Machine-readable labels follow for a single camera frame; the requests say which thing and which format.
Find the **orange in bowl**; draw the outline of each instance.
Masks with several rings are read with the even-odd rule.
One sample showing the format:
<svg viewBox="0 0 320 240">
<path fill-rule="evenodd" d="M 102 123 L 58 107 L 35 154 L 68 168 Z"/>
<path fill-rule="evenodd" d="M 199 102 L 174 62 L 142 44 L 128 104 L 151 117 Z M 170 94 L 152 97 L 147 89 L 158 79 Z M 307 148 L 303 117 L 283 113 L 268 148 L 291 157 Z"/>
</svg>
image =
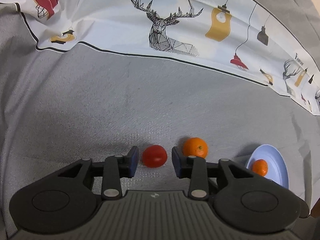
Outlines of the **orange in bowl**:
<svg viewBox="0 0 320 240">
<path fill-rule="evenodd" d="M 268 163 L 262 159 L 256 160 L 253 163 L 251 170 L 264 177 L 268 173 Z"/>
<path fill-rule="evenodd" d="M 208 154 L 208 146 L 204 140 L 198 137 L 188 139 L 182 149 L 183 155 L 185 156 L 198 156 L 206 158 Z"/>
</svg>

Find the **deer print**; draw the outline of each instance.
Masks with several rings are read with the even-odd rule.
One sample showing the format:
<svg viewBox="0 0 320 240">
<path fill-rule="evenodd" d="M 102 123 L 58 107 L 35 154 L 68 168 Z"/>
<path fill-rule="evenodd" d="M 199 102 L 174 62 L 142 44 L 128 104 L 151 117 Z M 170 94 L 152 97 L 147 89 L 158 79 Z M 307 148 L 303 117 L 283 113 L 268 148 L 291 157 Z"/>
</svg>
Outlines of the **deer print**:
<svg viewBox="0 0 320 240">
<path fill-rule="evenodd" d="M 284 67 L 284 72 L 282 73 L 282 78 L 283 78 L 283 80 L 284 80 L 284 82 L 285 82 L 285 85 L 286 85 L 286 87 L 287 87 L 287 92 L 288 92 L 290 95 L 292 95 L 293 97 L 295 97 L 296 95 L 295 95 L 294 91 L 292 90 L 292 88 L 290 88 L 290 87 L 288 86 L 286 80 L 287 80 L 288 78 L 290 78 L 290 77 L 295 76 L 296 74 L 298 74 L 298 73 L 300 72 L 300 70 L 295 69 L 292 73 L 288 73 L 289 66 L 291 65 L 291 64 L 289 64 L 290 62 L 293 62 L 293 60 L 286 60 L 286 61 L 284 62 L 284 65 L 283 65 L 283 67 Z"/>
<path fill-rule="evenodd" d="M 202 13 L 203 8 L 197 14 L 194 14 L 195 9 L 193 8 L 190 0 L 188 0 L 190 4 L 189 13 L 187 12 L 186 14 L 183 14 L 179 7 L 178 13 L 170 13 L 169 17 L 161 18 L 156 11 L 151 9 L 152 1 L 153 0 L 151 0 L 146 8 L 144 8 L 141 0 L 131 0 L 134 7 L 140 11 L 146 12 L 148 19 L 153 23 L 149 34 L 150 47 L 160 51 L 174 52 L 184 55 L 199 55 L 197 49 L 192 44 L 183 43 L 167 37 L 165 29 L 167 26 L 178 24 L 178 18 L 194 18 L 199 16 Z"/>
</svg>

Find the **light blue plate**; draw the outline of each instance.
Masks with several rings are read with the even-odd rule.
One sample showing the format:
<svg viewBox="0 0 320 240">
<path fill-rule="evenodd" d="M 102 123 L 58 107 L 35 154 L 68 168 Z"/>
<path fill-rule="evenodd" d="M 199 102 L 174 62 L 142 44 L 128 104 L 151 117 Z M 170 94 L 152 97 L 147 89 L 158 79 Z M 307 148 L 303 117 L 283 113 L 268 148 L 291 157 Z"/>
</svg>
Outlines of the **light blue plate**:
<svg viewBox="0 0 320 240">
<path fill-rule="evenodd" d="M 254 150 L 247 162 L 246 168 L 251 170 L 253 163 L 260 159 L 268 163 L 268 173 L 264 177 L 288 189 L 288 172 L 281 153 L 272 145 L 263 144 Z"/>
</svg>

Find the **red ball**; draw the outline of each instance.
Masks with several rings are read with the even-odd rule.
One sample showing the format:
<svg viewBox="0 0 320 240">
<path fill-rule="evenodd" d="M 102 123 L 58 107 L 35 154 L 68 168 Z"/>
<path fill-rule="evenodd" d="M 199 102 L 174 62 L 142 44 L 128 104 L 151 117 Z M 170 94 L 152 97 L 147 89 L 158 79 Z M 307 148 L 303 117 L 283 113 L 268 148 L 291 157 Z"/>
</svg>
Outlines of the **red ball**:
<svg viewBox="0 0 320 240">
<path fill-rule="evenodd" d="M 143 164 L 148 168 L 161 167 L 167 161 L 167 152 L 160 145 L 153 145 L 148 147 L 142 153 Z"/>
</svg>

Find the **brown object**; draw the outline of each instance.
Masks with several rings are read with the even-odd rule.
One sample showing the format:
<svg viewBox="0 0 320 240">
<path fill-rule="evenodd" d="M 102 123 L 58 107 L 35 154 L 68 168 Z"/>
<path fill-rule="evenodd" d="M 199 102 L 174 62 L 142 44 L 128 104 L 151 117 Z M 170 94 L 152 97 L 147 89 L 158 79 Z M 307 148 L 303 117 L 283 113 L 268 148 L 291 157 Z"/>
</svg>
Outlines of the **brown object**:
<svg viewBox="0 0 320 240">
<path fill-rule="evenodd" d="M 183 155 L 185 156 L 198 156 L 206 158 L 208 154 L 208 146 L 204 140 L 198 137 L 188 139 L 182 149 Z"/>
<path fill-rule="evenodd" d="M 268 173 L 268 163 L 262 159 L 257 160 L 253 163 L 251 170 L 264 177 Z"/>
<path fill-rule="evenodd" d="M 310 215 L 314 218 L 320 217 L 320 198 L 316 202 L 316 204 L 311 209 Z"/>
</svg>

